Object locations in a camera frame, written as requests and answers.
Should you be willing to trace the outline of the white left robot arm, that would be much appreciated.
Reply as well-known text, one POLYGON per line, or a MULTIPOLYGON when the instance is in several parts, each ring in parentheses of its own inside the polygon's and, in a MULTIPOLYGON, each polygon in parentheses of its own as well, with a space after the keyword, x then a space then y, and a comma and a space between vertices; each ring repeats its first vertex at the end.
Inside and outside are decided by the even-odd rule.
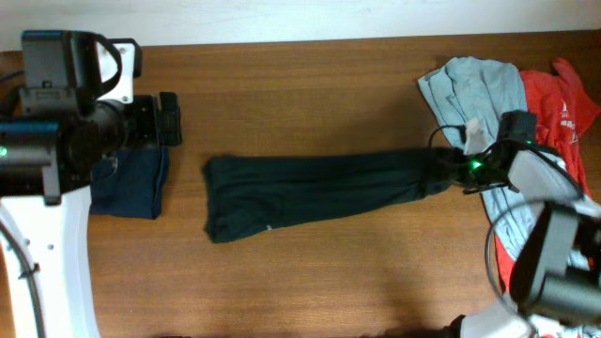
POLYGON ((177 95, 138 96, 136 113, 154 116, 164 145, 117 152, 116 165, 94 169, 89 187, 67 192, 57 206, 42 197, 1 201, 1 225, 12 240, 1 241, 8 273, 10 310, 18 337, 97 337, 87 249, 88 218, 108 215, 155 220, 162 213, 169 146, 181 143, 177 95))

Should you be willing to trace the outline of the dark green shirt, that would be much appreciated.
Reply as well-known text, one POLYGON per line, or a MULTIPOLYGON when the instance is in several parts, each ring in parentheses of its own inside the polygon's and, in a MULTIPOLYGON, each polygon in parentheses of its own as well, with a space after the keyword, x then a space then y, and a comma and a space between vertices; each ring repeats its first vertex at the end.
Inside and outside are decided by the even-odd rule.
POLYGON ((452 148, 405 148, 325 157, 211 158, 203 169, 206 231, 214 243, 345 218, 445 192, 452 148))

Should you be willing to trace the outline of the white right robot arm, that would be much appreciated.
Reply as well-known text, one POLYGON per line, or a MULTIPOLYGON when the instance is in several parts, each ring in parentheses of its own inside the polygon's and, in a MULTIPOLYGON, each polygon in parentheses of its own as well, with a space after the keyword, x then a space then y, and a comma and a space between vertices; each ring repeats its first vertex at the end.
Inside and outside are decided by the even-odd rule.
POLYGON ((541 147, 498 141, 470 155, 434 152, 439 169, 465 187, 495 183, 521 192, 535 225, 510 287, 481 313, 459 319, 457 337, 542 337, 553 329, 600 324, 600 206, 541 147))

